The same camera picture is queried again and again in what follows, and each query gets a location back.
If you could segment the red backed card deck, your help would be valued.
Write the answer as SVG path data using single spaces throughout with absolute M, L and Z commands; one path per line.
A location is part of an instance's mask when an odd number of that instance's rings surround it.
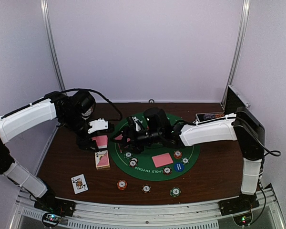
M 108 136 L 100 135 L 92 137 L 92 141 L 96 142 L 96 145 L 99 149 L 107 148 L 108 146 Z

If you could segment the black chips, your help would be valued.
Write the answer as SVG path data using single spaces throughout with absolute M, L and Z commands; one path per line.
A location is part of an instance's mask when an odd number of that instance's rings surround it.
M 137 158 L 130 159 L 130 161 L 129 161 L 130 167 L 135 168 L 135 167 L 137 167 L 137 165 L 138 165 L 138 159 Z

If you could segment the jack of clubs card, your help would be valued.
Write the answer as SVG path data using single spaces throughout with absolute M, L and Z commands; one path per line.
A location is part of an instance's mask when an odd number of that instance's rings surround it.
M 88 190 L 84 174 L 72 177 L 71 183 L 75 194 L 79 194 Z

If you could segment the red five chip stack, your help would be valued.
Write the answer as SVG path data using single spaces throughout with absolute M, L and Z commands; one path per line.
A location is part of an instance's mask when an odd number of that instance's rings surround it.
M 127 182 L 125 180 L 119 180 L 117 182 L 117 188 L 119 190 L 125 190 L 127 188 Z

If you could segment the black chip bottom mat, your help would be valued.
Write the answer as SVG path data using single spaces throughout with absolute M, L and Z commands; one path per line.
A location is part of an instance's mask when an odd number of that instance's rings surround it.
M 164 167 L 163 168 L 163 173 L 165 175 L 170 175 L 172 173 L 172 169 L 170 167 Z

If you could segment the black hundred chip stack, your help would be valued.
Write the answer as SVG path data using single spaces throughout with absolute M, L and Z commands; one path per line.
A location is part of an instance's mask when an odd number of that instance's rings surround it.
M 149 193 L 149 192 L 151 192 L 151 187 L 150 187 L 149 185 L 144 185 L 144 186 L 142 187 L 142 192 L 144 192 L 144 193 Z

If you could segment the blue small blind button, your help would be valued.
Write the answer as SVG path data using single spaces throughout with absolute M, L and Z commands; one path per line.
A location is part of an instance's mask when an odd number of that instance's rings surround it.
M 183 163 L 176 163 L 174 164 L 174 170 L 177 172 L 184 171 L 184 164 Z

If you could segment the green chip stack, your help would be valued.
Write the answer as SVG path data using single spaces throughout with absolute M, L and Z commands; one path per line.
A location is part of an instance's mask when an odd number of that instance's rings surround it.
M 181 194 L 181 189 L 178 187 L 174 187 L 170 190 L 170 196 L 172 197 L 178 197 Z

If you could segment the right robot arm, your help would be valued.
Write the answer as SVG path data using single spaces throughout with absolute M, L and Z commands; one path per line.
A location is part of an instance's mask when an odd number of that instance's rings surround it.
M 203 122 L 178 120 L 171 124 L 163 109 L 153 107 L 143 113 L 147 126 L 129 116 L 126 125 L 110 138 L 123 149 L 141 153 L 145 147 L 160 143 L 181 149 L 201 143 L 237 141 L 243 155 L 241 196 L 235 199 L 238 210 L 246 210 L 253 203 L 263 160 L 265 158 L 265 129 L 244 107 L 235 113 Z

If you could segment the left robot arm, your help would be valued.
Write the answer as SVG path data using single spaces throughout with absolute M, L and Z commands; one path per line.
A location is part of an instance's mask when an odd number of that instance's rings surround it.
M 8 145 L 23 134 L 33 134 L 29 137 L 30 145 L 33 145 L 38 139 L 35 129 L 44 130 L 43 124 L 56 122 L 58 126 L 65 126 L 75 133 L 80 149 L 97 151 L 99 147 L 94 137 L 108 128 L 108 121 L 84 117 L 96 106 L 91 93 L 87 89 L 77 89 L 73 95 L 54 91 L 0 116 L 0 175 L 40 199 L 41 205 L 49 212 L 59 208 L 58 199 L 52 196 L 51 189 L 44 181 L 12 156 Z

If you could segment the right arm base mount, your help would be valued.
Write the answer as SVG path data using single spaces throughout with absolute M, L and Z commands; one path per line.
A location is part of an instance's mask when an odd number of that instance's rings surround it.
M 218 202 L 218 205 L 222 216 L 249 211 L 252 208 L 260 206 L 258 200 L 248 200 L 241 198 L 222 200 Z

